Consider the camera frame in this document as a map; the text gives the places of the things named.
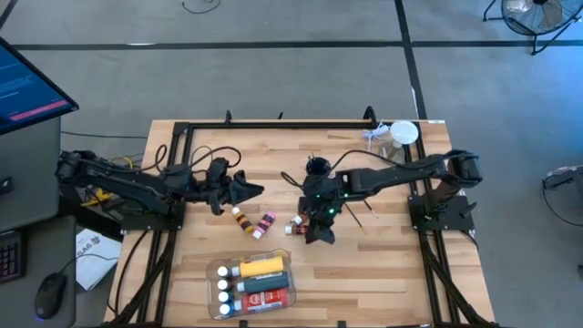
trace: keyboard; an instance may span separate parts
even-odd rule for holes
[[[8,231],[0,234],[0,283],[25,275],[24,246],[23,232]]]

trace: white paper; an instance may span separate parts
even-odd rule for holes
[[[85,229],[77,234],[77,257],[96,254],[106,259],[117,258],[121,253],[121,242],[113,241],[100,233]],[[83,256],[77,259],[77,282],[91,291],[116,265],[118,260],[106,261],[97,256]]]

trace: clear plastic tray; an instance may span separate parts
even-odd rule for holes
[[[209,263],[209,265],[207,265],[207,291],[208,291],[207,292],[207,297],[208,297],[207,303],[209,305],[210,317],[212,319],[215,319],[215,320],[224,320],[224,319],[229,319],[229,318],[234,318],[234,317],[249,314],[249,313],[245,313],[244,311],[235,311],[235,312],[230,313],[228,315],[224,315],[224,314],[221,314],[219,312],[219,308],[223,304],[222,302],[219,301],[219,293],[222,291],[219,290],[219,288],[217,287],[217,282],[219,282],[219,280],[223,279],[222,277],[220,277],[217,274],[217,269],[219,267],[226,266],[227,268],[232,268],[232,267],[239,266],[242,262],[244,263],[244,262],[260,261],[260,260],[268,260],[268,259],[271,259],[271,258],[274,258],[277,256],[281,256],[283,258],[283,270],[288,273],[288,277],[290,280],[290,287],[287,288],[288,301],[287,301],[286,306],[278,307],[276,309],[266,310],[266,311],[285,309],[287,307],[292,306],[295,303],[296,295],[295,295],[295,286],[293,285],[290,254],[285,250],[279,249],[279,250],[270,251],[270,252],[258,253],[256,255],[240,257],[240,258],[236,258],[236,259],[214,260],[211,263]],[[237,282],[242,282],[244,279],[245,278],[236,277],[236,278],[230,278],[230,281],[236,284]],[[247,294],[245,292],[237,292],[236,290],[231,290],[230,292],[232,292],[234,294],[235,300],[240,300],[243,297],[245,297],[245,295]]]

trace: small bottle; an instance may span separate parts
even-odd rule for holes
[[[304,235],[308,232],[308,226],[306,225],[287,225],[285,226],[285,234],[301,234]]]
[[[231,313],[233,313],[234,311],[234,307],[230,304],[222,304],[219,307],[219,312],[222,315],[230,315]]]
[[[237,283],[237,292],[265,292],[290,287],[287,272],[250,277]]]
[[[220,291],[228,291],[233,288],[233,284],[224,279],[221,279],[219,282],[217,282],[217,288],[219,288]]]
[[[285,288],[275,291],[258,292],[245,295],[233,303],[234,311],[244,313],[259,313],[286,307],[289,304],[288,292]]]
[[[231,292],[219,292],[219,302],[231,302],[233,300],[233,294]]]
[[[283,258],[276,256],[267,260],[242,262],[238,267],[230,268],[233,277],[252,277],[267,273],[283,271]]]
[[[253,232],[253,237],[259,239],[270,228],[270,226],[275,222],[275,214],[273,212],[268,212],[267,214],[263,215],[263,219],[255,228],[255,232]]]
[[[245,216],[245,214],[243,214],[243,212],[241,212],[238,207],[234,207],[232,210],[232,213],[235,216],[235,220],[237,220],[240,227],[245,232],[247,232],[247,233],[253,232],[253,225],[251,224],[251,222],[249,222],[249,220],[247,220],[247,217]]]
[[[303,219],[302,219],[302,217],[300,215],[296,215],[296,216],[293,217],[293,219],[291,219],[290,222],[293,222],[293,223],[295,223],[297,225],[300,225],[300,224],[302,224]]]

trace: electric fan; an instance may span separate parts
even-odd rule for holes
[[[502,17],[487,18],[486,13],[496,0],[492,0],[484,12],[484,21],[503,19],[511,30],[523,36],[535,38],[531,55],[545,50],[576,20],[583,8],[583,0],[501,0]],[[537,50],[537,37],[562,29],[542,48]]]

